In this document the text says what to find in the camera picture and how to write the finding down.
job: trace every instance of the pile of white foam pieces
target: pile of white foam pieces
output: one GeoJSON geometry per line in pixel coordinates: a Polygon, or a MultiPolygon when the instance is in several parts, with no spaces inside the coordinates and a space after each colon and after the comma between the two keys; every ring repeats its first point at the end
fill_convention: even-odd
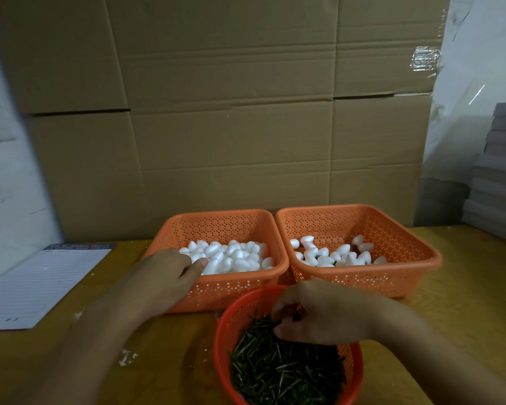
{"type": "Polygon", "coordinates": [[[203,275],[254,272],[274,267],[274,259],[268,257],[266,243],[256,241],[240,243],[231,240],[228,245],[217,241],[210,244],[204,240],[190,241],[187,247],[180,249],[180,253],[191,257],[191,263],[199,258],[208,258],[203,275]]]}
{"type": "MultiPolygon", "coordinates": [[[[293,249],[304,247],[304,252],[295,251],[296,257],[305,264],[313,267],[341,267],[341,266],[363,266],[371,264],[371,250],[375,248],[373,243],[364,243],[364,236],[359,234],[352,239],[351,244],[339,246],[330,252],[327,247],[321,249],[313,243],[315,237],[303,236],[298,240],[293,238],[290,244],[293,249]]],[[[388,260],[380,256],[373,261],[373,264],[385,264],[388,260]]]]}

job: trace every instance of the notepad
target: notepad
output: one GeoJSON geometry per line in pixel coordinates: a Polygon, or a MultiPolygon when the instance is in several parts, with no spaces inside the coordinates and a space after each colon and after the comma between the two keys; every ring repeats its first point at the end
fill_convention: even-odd
{"type": "Polygon", "coordinates": [[[33,328],[114,247],[50,245],[0,277],[0,330],[33,328]]]}

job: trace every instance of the orange plastic basket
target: orange plastic basket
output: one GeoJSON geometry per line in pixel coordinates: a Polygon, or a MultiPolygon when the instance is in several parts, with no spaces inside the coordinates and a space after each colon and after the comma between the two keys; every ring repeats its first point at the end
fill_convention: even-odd
{"type": "MultiPolygon", "coordinates": [[[[264,316],[272,311],[277,298],[286,286],[270,286],[257,288],[244,294],[225,310],[217,324],[214,339],[214,365],[223,385],[223,389],[236,405],[248,405],[232,386],[230,379],[230,358],[243,331],[251,324],[251,316],[264,316]]],[[[362,386],[364,376],[364,360],[360,344],[337,346],[339,356],[345,357],[343,366],[347,384],[343,386],[343,394],[337,405],[351,405],[362,386]]]]}
{"type": "Polygon", "coordinates": [[[343,206],[292,207],[281,209],[276,221],[289,254],[296,281],[311,277],[346,286],[366,288],[389,297],[411,294],[425,272],[442,264],[442,256],[382,211],[364,204],[343,206]],[[363,234],[365,242],[374,243],[374,260],[383,255],[385,265],[351,267],[311,267],[298,260],[290,239],[311,234],[318,248],[330,251],[363,234]]]}
{"type": "Polygon", "coordinates": [[[276,266],[256,272],[203,275],[170,313],[226,308],[251,288],[277,284],[279,276],[289,268],[289,257],[276,222],[266,210],[207,211],[171,217],[155,236],[144,257],[159,249],[186,247],[189,241],[198,239],[221,244],[232,239],[266,243],[276,266]]]}

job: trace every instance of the wall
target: wall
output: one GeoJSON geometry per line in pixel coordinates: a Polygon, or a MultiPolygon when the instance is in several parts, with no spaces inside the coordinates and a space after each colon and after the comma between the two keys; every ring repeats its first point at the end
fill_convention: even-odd
{"type": "Polygon", "coordinates": [[[497,102],[506,102],[506,0],[452,0],[415,225],[459,221],[497,102]]]}
{"type": "Polygon", "coordinates": [[[60,241],[39,165],[0,72],[0,275],[60,241]]]}

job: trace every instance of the yellow tabletop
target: yellow tabletop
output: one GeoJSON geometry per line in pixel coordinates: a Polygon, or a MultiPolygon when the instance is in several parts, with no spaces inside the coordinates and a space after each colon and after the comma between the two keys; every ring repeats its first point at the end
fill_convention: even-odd
{"type": "MultiPolygon", "coordinates": [[[[444,256],[406,302],[453,342],[506,376],[506,241],[468,226],[413,228],[444,256]]],[[[0,403],[38,370],[75,313],[128,271],[149,241],[124,241],[33,329],[0,332],[0,403]]],[[[101,390],[108,404],[229,404],[212,366],[214,313],[166,315],[129,339],[101,390]]],[[[357,404],[426,404],[427,397],[384,347],[362,343],[357,404]]]]}

